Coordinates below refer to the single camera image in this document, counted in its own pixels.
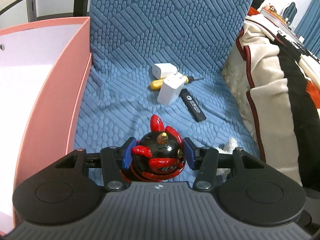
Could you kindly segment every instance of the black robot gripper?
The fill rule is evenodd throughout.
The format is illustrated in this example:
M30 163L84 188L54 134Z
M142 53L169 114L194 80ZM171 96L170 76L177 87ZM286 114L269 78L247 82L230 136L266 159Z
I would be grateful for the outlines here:
M107 147L100 153L74 150L22 182L12 199L19 218L39 228L71 226L99 209L108 194L132 194L132 183L135 188L151 183L127 182L122 175L121 171L132 161L129 152L134 141L132 137L122 147ZM236 148L231 155L219 154L211 147L196 147L189 138L183 140L183 147L189 167L199 170L192 187L194 194L209 194L219 209L233 219L253 227L271 228L299 219L306 194L292 179L241 148ZM102 169L104 186L88 178L89 168ZM218 168L230 169L227 181L221 186L216 185Z

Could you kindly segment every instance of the yellow screwdriver handle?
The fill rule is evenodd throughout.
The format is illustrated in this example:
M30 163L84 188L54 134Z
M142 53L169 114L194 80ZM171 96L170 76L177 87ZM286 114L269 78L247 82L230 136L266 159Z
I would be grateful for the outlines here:
M163 84L164 78L163 79L157 79L151 82L150 87L152 90L159 90Z

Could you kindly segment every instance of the pink storage box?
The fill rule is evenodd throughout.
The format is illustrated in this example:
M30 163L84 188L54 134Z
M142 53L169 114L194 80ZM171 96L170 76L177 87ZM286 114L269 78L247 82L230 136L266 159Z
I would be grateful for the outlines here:
M89 28L89 17L73 17L0 30L0 231L18 221L15 187L73 150Z

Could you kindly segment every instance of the toy figure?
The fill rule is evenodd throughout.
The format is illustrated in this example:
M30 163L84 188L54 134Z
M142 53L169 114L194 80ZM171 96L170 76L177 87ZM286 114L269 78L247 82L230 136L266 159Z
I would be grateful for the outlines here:
M150 120L151 132L137 143L132 153L130 169L122 171L129 180L157 181L179 175L186 164L183 156L182 138L179 133L153 115Z

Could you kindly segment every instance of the screwdriver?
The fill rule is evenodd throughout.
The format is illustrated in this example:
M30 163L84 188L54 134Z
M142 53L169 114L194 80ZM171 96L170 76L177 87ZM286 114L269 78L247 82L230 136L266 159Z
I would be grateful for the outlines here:
M204 77L198 77L198 78L194 78L193 76L185 76L185 77L186 77L185 84L191 83L195 80L204 79ZM150 84L150 88L152 90L159 90L163 84L163 81L164 81L164 78L152 81Z

